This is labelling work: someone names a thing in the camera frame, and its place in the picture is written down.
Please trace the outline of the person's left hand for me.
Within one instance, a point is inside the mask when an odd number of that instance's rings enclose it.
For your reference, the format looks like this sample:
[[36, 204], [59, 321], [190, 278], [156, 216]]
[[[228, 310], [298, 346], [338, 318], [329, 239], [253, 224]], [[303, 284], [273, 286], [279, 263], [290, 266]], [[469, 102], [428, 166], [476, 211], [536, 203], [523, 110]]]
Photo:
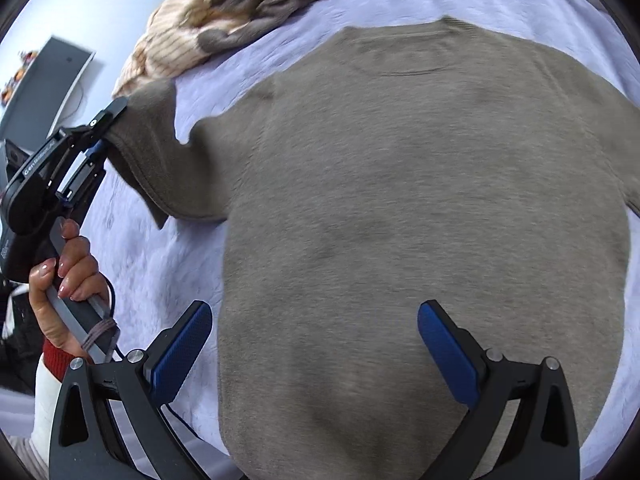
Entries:
[[65, 240], [62, 254], [36, 264], [29, 273], [29, 303], [44, 338], [56, 348], [75, 358], [88, 358], [80, 342], [68, 330], [50, 303], [47, 290], [58, 283], [58, 296], [74, 301], [99, 296], [110, 299], [106, 278], [99, 271], [98, 260], [91, 255], [88, 238], [79, 234], [74, 220], [61, 223], [61, 236]]

